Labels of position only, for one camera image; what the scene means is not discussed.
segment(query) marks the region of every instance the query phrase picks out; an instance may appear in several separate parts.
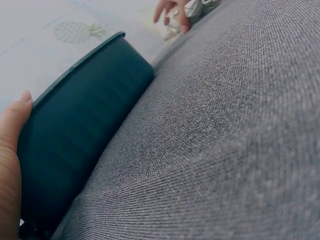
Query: pineapple pattern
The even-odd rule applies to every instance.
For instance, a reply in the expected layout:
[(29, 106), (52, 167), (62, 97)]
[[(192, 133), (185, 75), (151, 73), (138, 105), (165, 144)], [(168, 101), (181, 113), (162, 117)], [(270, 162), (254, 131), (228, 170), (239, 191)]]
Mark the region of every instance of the pineapple pattern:
[(64, 21), (54, 28), (55, 37), (66, 44), (81, 44), (91, 37), (103, 41), (106, 34), (106, 26), (96, 23), (86, 25), (78, 21)]
[(152, 7), (148, 8), (141, 8), (137, 10), (142, 16), (143, 21), (142, 23), (152, 32), (156, 32), (155, 25), (154, 25), (154, 12), (155, 9)]

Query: pineapple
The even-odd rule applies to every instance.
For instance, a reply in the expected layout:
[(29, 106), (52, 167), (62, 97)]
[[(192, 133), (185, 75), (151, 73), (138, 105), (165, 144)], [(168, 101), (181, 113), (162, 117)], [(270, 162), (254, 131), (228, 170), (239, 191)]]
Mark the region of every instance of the pineapple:
[(64, 21), (54, 28), (55, 37), (66, 44), (81, 44), (91, 37), (103, 41), (106, 34), (106, 26), (96, 23), (89, 26), (78, 21)]

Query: fingernail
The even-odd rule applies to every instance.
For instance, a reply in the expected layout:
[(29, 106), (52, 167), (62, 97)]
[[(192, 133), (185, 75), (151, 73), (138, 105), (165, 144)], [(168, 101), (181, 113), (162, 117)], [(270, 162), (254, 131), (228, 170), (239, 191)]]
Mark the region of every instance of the fingernail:
[(28, 90), (25, 90), (20, 97), (20, 101), (27, 103), (30, 100), (31, 100), (31, 93)]
[(187, 33), (188, 31), (189, 31), (188, 26), (183, 25), (183, 26), (181, 27), (181, 32), (182, 32), (183, 34)]

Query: gray couch cushion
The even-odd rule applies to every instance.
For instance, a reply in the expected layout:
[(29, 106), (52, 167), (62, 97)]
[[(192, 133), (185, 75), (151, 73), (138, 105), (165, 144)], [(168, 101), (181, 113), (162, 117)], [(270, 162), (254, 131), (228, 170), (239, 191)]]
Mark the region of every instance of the gray couch cushion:
[(173, 47), (53, 239), (319, 239), (320, 2), (225, 0)]

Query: woven texture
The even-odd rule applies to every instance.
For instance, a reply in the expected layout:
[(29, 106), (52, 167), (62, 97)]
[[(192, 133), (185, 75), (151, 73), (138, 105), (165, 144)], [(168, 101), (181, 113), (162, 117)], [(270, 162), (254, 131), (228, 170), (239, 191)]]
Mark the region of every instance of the woven texture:
[(320, 239), (320, 1), (225, 0), (173, 47), (54, 240)]

